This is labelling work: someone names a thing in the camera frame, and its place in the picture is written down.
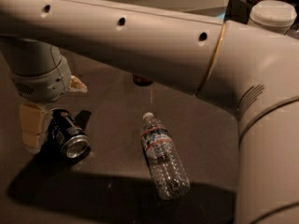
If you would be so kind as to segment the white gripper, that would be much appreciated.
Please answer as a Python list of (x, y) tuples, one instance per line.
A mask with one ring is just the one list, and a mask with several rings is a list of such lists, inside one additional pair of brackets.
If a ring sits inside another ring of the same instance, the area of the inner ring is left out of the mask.
[(71, 76), (65, 57), (44, 75), (26, 77), (10, 73), (10, 78), (17, 93), (32, 101), (25, 101), (20, 105), (21, 135), (27, 151), (37, 154), (47, 138), (51, 112), (45, 105), (36, 103), (53, 103), (66, 90), (86, 93), (88, 88), (78, 77)]

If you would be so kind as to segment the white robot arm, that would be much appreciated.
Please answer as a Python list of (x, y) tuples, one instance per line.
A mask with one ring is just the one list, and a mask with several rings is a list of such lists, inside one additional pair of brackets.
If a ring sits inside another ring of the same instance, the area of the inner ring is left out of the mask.
[(235, 21), (103, 0), (0, 0), (0, 33), (59, 46), (226, 109), (235, 224), (299, 224), (299, 45)]

